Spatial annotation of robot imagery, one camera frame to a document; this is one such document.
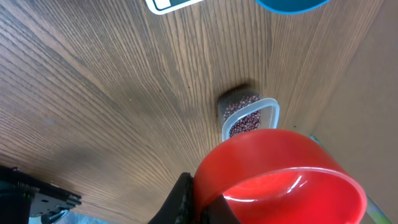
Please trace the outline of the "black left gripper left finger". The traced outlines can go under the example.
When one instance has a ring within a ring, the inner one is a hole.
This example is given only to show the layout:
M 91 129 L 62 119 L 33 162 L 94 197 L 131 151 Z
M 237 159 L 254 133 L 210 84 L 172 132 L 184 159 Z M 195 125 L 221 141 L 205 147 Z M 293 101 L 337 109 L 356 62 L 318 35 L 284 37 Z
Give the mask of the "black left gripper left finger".
M 193 177 L 183 172 L 149 224 L 191 224 L 193 217 Z

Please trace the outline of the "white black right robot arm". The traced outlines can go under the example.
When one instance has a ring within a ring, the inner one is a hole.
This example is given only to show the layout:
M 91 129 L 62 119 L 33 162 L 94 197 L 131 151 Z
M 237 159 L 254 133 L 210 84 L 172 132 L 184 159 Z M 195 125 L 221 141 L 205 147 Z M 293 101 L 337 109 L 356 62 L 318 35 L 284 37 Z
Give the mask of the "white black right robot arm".
M 30 218 L 57 223 L 81 205 L 81 196 L 1 166 L 1 223 L 26 224 Z

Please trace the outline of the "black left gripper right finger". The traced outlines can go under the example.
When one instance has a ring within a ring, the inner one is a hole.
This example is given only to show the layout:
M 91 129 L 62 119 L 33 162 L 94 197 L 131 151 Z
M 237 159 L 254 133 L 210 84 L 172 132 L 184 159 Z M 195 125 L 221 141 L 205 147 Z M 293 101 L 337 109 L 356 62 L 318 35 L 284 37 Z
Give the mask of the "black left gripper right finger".
M 219 195 L 200 215 L 201 224 L 241 224 L 223 195 Z

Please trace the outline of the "red scoop with blue handle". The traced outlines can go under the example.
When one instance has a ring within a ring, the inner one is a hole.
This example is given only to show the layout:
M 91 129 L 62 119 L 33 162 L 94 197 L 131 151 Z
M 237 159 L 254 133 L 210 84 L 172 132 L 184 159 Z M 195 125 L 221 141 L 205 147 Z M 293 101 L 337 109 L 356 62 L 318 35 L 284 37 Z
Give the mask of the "red scoop with blue handle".
M 193 180 L 195 214 L 223 197 L 241 223 L 359 223 L 366 194 L 314 140 L 259 129 L 216 146 Z

